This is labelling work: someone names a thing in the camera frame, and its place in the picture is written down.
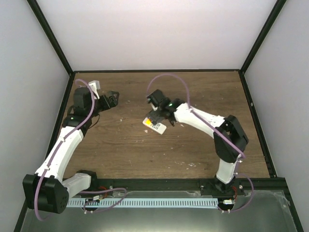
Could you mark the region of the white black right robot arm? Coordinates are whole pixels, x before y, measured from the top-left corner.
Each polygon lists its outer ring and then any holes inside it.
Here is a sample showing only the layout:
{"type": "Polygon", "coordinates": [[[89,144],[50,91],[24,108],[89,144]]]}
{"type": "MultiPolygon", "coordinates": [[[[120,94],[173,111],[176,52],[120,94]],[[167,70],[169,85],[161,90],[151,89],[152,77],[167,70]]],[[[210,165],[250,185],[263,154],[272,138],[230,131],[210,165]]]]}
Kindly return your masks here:
{"type": "Polygon", "coordinates": [[[214,188],[221,195],[232,189],[237,175],[237,166],[244,158],[244,151],[249,139],[238,119],[216,116],[192,107],[180,99],[171,100],[159,89],[147,96],[152,110],[143,120],[143,124],[162,135],[167,127],[162,124],[168,120],[171,125],[182,123],[196,128],[214,140],[214,147],[219,157],[219,167],[215,176],[214,188]]]}

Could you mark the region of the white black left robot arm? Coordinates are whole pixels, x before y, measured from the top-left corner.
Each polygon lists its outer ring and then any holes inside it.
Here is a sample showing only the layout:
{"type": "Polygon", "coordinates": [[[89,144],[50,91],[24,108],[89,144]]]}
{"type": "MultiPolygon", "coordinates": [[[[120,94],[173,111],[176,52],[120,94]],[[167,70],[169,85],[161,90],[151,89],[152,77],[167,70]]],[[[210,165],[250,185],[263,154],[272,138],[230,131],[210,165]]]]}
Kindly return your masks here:
{"type": "Polygon", "coordinates": [[[73,104],[54,147],[35,174],[24,177],[22,184],[29,209],[60,214],[70,198],[83,191],[87,195],[98,191],[96,172],[79,170],[72,177],[63,178],[75,149],[92,127],[92,118],[118,105],[119,92],[99,95],[97,90],[95,86],[75,89],[73,104]]]}

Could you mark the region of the black left base frame rail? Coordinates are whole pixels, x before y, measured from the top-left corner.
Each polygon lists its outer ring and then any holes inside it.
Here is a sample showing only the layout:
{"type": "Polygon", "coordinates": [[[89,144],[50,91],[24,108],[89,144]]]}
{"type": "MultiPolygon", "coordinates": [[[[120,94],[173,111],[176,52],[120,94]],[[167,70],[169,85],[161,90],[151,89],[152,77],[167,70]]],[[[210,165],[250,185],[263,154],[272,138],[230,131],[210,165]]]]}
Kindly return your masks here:
{"type": "Polygon", "coordinates": [[[63,116],[64,116],[65,109],[66,109],[68,99],[69,99],[69,96],[70,96],[70,91],[72,89],[73,82],[74,82],[74,79],[75,79],[75,74],[76,74],[76,72],[73,72],[69,76],[69,80],[67,82],[67,86],[66,86],[66,89],[65,89],[62,101],[61,101],[60,109],[59,109],[59,112],[57,114],[56,123],[55,123],[54,129],[53,129],[53,132],[52,132],[52,136],[51,136],[51,139],[50,139],[50,142],[49,142],[49,146],[48,146],[45,158],[47,158],[49,156],[51,150],[53,149],[53,147],[54,147],[54,145],[57,141],[58,133],[59,133],[61,125],[62,125],[63,116]]]}

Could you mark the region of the grey metal front plate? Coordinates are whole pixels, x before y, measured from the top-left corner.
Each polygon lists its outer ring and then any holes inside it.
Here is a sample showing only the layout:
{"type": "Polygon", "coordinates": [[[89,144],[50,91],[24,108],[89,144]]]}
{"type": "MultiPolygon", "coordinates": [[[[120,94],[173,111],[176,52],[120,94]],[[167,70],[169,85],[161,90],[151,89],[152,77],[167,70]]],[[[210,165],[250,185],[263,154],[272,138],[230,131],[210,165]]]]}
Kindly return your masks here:
{"type": "Polygon", "coordinates": [[[23,232],[295,232],[289,203],[281,192],[257,191],[244,209],[222,214],[217,209],[115,208],[85,215],[68,208],[38,221],[26,215],[23,232]]]}

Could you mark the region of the black left corner frame post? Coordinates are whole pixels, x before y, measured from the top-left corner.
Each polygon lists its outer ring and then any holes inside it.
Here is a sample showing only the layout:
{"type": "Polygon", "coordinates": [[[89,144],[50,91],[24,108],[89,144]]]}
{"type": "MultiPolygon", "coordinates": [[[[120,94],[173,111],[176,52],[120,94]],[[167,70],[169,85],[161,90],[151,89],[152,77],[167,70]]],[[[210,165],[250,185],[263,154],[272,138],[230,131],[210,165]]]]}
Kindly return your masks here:
{"type": "Polygon", "coordinates": [[[32,12],[34,13],[35,17],[37,18],[41,28],[43,29],[45,35],[47,36],[51,46],[53,47],[54,51],[56,52],[60,62],[62,63],[64,69],[66,70],[67,74],[71,76],[73,74],[73,70],[60,46],[58,43],[56,36],[54,35],[43,11],[41,10],[38,2],[36,0],[27,0],[28,5],[30,6],[32,12]]]}

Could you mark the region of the black right corner frame post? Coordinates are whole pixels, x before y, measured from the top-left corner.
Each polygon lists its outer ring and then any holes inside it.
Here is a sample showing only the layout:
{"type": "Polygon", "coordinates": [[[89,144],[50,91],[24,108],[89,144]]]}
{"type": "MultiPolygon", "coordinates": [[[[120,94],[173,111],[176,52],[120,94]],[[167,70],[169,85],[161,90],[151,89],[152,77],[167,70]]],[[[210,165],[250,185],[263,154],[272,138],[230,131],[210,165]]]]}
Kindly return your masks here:
{"type": "Polygon", "coordinates": [[[240,71],[246,73],[249,66],[251,65],[254,57],[256,56],[257,52],[259,51],[261,45],[263,44],[265,38],[267,37],[270,29],[272,28],[273,24],[275,23],[277,17],[279,16],[281,10],[283,9],[284,5],[286,4],[287,0],[277,0],[270,11],[265,23],[263,24],[255,42],[253,43],[252,48],[250,49],[240,71]]]}

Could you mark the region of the black corner frame post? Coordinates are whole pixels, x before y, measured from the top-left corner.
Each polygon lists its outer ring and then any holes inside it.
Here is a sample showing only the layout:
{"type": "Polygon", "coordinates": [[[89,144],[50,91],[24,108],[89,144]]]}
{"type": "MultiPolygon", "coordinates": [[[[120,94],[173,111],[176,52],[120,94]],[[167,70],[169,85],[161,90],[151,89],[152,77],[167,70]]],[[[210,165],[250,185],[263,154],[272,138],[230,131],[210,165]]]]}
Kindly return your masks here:
{"type": "Polygon", "coordinates": [[[257,52],[259,51],[261,45],[263,44],[265,38],[267,37],[270,29],[272,28],[273,24],[275,23],[277,17],[279,16],[281,10],[283,9],[284,5],[286,4],[287,0],[277,0],[270,11],[265,23],[263,24],[255,42],[253,43],[252,48],[250,49],[240,71],[246,73],[249,66],[251,65],[254,57],[256,56],[257,52]]]}
{"type": "Polygon", "coordinates": [[[47,36],[51,46],[53,47],[54,51],[56,52],[60,62],[62,63],[64,69],[66,70],[67,74],[71,76],[73,74],[73,70],[60,46],[58,43],[56,36],[54,35],[43,11],[41,10],[38,2],[36,0],[27,0],[28,5],[30,6],[32,12],[34,13],[35,17],[37,18],[41,28],[43,29],[45,35],[47,36]]]}

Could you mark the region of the white remote control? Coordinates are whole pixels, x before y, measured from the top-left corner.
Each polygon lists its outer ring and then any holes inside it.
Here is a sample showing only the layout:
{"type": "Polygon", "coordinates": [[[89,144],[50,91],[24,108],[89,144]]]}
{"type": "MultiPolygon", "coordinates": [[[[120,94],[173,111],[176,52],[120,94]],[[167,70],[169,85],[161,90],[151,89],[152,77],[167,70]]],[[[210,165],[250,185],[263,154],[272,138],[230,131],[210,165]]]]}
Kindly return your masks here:
{"type": "Polygon", "coordinates": [[[167,126],[165,126],[164,124],[162,123],[156,123],[156,124],[153,124],[149,118],[145,118],[143,120],[143,125],[145,125],[146,127],[152,129],[153,131],[157,132],[158,134],[162,135],[166,129],[167,129],[167,126]]]}

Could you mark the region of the black right base frame rail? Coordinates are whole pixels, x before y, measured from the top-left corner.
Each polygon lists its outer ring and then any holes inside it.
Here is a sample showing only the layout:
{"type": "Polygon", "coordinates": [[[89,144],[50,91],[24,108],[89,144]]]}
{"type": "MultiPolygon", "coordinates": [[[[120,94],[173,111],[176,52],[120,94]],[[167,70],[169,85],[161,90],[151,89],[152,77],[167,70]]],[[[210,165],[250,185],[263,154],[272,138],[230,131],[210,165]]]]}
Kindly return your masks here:
{"type": "Polygon", "coordinates": [[[246,100],[247,100],[247,103],[248,103],[248,106],[249,106],[249,110],[251,112],[251,116],[252,116],[253,123],[254,123],[254,126],[255,126],[255,130],[256,130],[256,133],[257,133],[257,137],[258,137],[258,140],[259,140],[259,143],[260,143],[260,146],[261,146],[261,150],[262,150],[262,153],[263,153],[263,156],[264,156],[264,160],[265,160],[265,163],[266,163],[266,166],[267,166],[269,177],[270,178],[277,178],[277,172],[275,170],[275,167],[274,167],[271,155],[270,155],[270,151],[269,151],[269,148],[267,146],[267,142],[266,142],[266,139],[265,139],[265,136],[264,136],[264,133],[263,133],[263,130],[262,130],[256,109],[255,109],[255,105],[254,105],[254,102],[253,102],[247,81],[245,79],[244,72],[239,71],[239,77],[240,77],[242,88],[244,90],[244,94],[245,94],[245,97],[246,97],[246,100]]]}

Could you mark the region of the black base frame rail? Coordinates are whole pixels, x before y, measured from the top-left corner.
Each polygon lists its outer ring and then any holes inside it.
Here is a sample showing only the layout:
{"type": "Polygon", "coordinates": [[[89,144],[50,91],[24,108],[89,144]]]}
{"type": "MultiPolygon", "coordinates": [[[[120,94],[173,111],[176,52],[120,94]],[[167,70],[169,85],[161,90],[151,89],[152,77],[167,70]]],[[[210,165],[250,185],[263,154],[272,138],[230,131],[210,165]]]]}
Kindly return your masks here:
{"type": "Polygon", "coordinates": [[[85,70],[73,73],[188,73],[188,72],[239,72],[240,69],[157,69],[157,70],[85,70]]]}
{"type": "Polygon", "coordinates": [[[65,89],[62,101],[61,101],[60,109],[59,109],[59,112],[57,114],[56,123],[55,123],[54,129],[53,129],[53,132],[52,132],[52,136],[51,136],[51,139],[50,139],[50,142],[49,142],[49,146],[48,146],[45,158],[47,158],[49,156],[51,150],[53,149],[53,147],[54,147],[54,145],[57,141],[58,133],[59,133],[61,125],[62,125],[63,116],[64,116],[65,109],[66,109],[68,99],[69,99],[69,96],[70,96],[70,91],[72,89],[73,82],[74,82],[74,79],[75,79],[75,74],[76,74],[76,72],[73,72],[69,76],[69,80],[67,82],[67,86],[66,86],[66,89],[65,89]]]}
{"type": "Polygon", "coordinates": [[[255,109],[255,105],[254,105],[254,102],[253,102],[247,81],[245,79],[244,72],[239,71],[239,77],[240,77],[242,88],[244,90],[244,94],[245,94],[245,97],[246,97],[246,100],[247,100],[247,103],[248,103],[248,106],[249,106],[249,110],[251,112],[251,116],[252,116],[253,123],[254,123],[254,126],[255,126],[255,130],[256,130],[256,133],[257,133],[257,137],[258,137],[258,140],[259,140],[259,143],[260,143],[260,146],[261,146],[261,150],[262,150],[262,153],[263,153],[263,156],[264,156],[264,160],[265,160],[265,163],[266,163],[266,166],[267,166],[269,177],[270,178],[277,178],[277,172],[275,170],[275,167],[274,167],[271,155],[270,155],[270,151],[269,151],[269,148],[267,146],[267,142],[266,142],[266,139],[265,139],[265,136],[264,136],[264,133],[263,133],[263,130],[262,130],[256,109],[255,109]]]}

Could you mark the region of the black rear base frame rail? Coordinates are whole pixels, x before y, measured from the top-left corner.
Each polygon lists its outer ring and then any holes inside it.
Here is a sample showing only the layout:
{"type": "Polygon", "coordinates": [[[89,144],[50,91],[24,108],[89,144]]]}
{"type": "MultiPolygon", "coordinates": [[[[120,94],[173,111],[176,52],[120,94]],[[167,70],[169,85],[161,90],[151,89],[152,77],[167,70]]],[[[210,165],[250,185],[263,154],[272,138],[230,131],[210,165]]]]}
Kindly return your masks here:
{"type": "Polygon", "coordinates": [[[85,70],[73,73],[188,73],[188,72],[239,72],[240,69],[157,69],[157,70],[85,70]]]}

